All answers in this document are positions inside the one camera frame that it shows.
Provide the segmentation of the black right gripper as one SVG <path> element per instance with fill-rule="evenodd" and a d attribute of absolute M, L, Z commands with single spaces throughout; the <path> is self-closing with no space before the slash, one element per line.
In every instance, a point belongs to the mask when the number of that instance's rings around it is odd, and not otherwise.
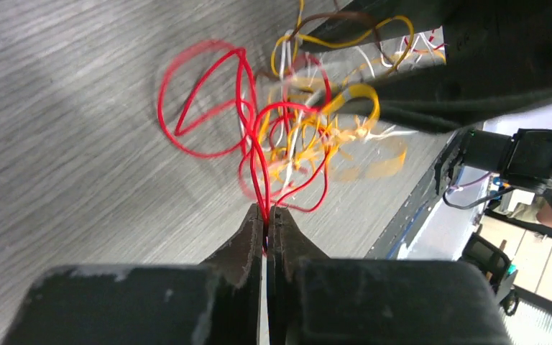
<path fill-rule="evenodd" d="M 440 134 L 552 104 L 552 1 L 463 1 L 447 66 L 366 80 L 383 120 Z"/>

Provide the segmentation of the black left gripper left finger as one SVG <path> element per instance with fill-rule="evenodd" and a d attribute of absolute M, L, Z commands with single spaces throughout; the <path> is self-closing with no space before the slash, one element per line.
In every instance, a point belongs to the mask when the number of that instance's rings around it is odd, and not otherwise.
<path fill-rule="evenodd" d="M 27 291 L 5 344 L 258 344 L 263 221 L 198 264 L 53 267 Z"/>

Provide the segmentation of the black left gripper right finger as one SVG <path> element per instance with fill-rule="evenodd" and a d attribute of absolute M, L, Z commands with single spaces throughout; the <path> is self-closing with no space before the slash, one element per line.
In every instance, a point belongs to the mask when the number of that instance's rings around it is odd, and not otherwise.
<path fill-rule="evenodd" d="M 492 289 L 466 262 L 334 259 L 273 207 L 271 344 L 509 344 Z"/>

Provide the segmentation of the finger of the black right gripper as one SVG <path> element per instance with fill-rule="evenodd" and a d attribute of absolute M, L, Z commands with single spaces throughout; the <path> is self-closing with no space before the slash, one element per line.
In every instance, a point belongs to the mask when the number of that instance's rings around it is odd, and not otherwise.
<path fill-rule="evenodd" d="M 329 44 L 328 47 L 305 41 L 301 49 L 307 52 L 327 52 L 368 42 L 390 40 L 410 34 L 408 25 L 396 16 L 409 19 L 415 33 L 440 27 L 448 17 L 448 2 L 439 0 L 351 1 L 340 11 L 313 14 L 301 24 L 322 19 L 309 32 L 311 37 Z"/>

